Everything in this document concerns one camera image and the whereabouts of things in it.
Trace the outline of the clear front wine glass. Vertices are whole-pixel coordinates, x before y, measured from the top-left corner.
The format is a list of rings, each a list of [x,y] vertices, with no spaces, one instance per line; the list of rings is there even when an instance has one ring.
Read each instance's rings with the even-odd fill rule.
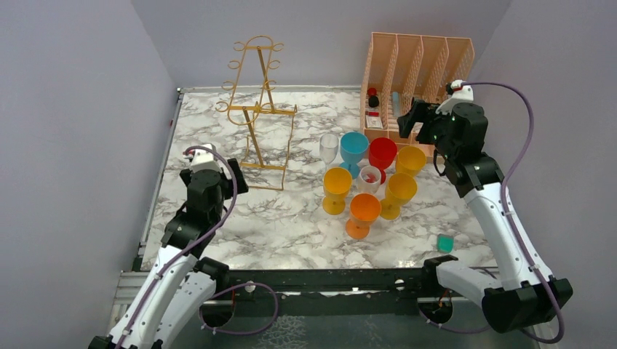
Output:
[[[360,193],[376,194],[381,186],[381,178],[381,171],[377,167],[362,167],[357,177],[357,190]]]

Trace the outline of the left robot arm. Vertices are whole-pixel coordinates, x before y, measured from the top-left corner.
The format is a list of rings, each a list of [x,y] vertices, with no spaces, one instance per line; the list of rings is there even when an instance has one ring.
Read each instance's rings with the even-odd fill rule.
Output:
[[[238,161],[226,166],[230,177],[201,155],[181,171],[186,200],[165,227],[154,266],[126,313],[90,348],[169,348],[203,302],[226,294],[229,267],[202,254],[231,211],[224,202],[248,191]]]

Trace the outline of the yellow front wine glass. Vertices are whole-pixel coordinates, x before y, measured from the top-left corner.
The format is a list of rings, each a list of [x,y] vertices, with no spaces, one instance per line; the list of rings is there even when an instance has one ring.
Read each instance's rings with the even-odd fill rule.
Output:
[[[418,147],[408,145],[399,149],[395,170],[415,177],[426,165],[426,154]]]

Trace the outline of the orange wine glass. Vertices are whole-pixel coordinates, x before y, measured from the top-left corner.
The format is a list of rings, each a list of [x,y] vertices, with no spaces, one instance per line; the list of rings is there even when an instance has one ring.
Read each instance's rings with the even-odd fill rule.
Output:
[[[354,239],[363,239],[370,232],[370,226],[381,215],[380,200],[370,193],[359,193],[350,203],[350,217],[346,222],[346,233]]]

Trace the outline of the red plastic wine glass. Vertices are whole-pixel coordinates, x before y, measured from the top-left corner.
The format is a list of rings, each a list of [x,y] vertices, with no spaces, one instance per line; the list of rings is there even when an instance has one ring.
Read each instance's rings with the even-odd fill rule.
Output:
[[[371,166],[381,173],[381,184],[386,181],[385,170],[391,166],[398,153],[396,143],[387,137],[375,138],[368,149],[368,159]]]

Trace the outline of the blue plastic wine glass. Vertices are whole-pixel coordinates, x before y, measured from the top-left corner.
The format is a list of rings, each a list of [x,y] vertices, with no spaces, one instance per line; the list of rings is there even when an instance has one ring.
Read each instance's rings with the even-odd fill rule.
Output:
[[[368,138],[359,132],[348,132],[341,138],[340,154],[343,162],[339,167],[348,170],[353,179],[359,176],[358,163],[365,157],[369,145]]]

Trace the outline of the clear wine glass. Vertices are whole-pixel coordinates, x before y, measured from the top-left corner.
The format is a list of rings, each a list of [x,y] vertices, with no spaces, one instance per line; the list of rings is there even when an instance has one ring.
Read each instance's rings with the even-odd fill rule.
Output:
[[[329,165],[334,162],[338,155],[339,138],[332,133],[323,134],[319,140],[319,155],[324,162],[325,171],[328,170]]]
[[[357,177],[357,190],[360,193],[376,194],[381,186],[381,178],[381,171],[377,167],[362,167]]]

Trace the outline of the yellow wine glass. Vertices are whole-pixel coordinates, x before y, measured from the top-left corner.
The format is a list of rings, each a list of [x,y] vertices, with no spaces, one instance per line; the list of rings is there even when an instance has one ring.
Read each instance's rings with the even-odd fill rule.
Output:
[[[387,182],[384,199],[381,200],[380,216],[385,220],[395,220],[401,208],[417,193],[417,183],[411,175],[405,173],[393,174]]]
[[[399,149],[395,170],[415,177],[426,165],[426,154],[418,147],[408,145]]]
[[[334,167],[326,171],[323,177],[325,197],[322,200],[322,208],[326,213],[338,215],[344,211],[351,184],[352,176],[347,169]]]

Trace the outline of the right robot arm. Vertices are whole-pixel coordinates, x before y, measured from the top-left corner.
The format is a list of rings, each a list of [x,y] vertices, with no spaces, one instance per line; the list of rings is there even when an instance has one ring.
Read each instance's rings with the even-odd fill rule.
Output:
[[[557,279],[535,252],[515,211],[503,173],[483,151],[488,119],[482,107],[455,102],[448,111],[415,100],[397,119],[401,137],[422,125],[416,140],[434,145],[445,159],[444,175],[477,218],[493,251],[499,277],[491,278],[446,255],[426,260],[421,289],[437,296],[454,291],[478,305],[488,325],[498,333],[551,321],[572,297],[566,278]]]

